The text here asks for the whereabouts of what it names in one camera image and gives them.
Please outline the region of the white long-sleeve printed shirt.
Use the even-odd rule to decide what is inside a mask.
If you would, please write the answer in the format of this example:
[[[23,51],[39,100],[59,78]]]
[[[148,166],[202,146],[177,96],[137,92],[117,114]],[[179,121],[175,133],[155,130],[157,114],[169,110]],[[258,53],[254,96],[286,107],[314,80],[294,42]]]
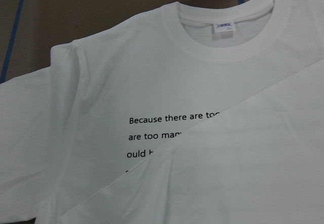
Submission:
[[[183,134],[323,58],[323,0],[175,2],[51,49],[1,84],[1,223],[69,209]]]

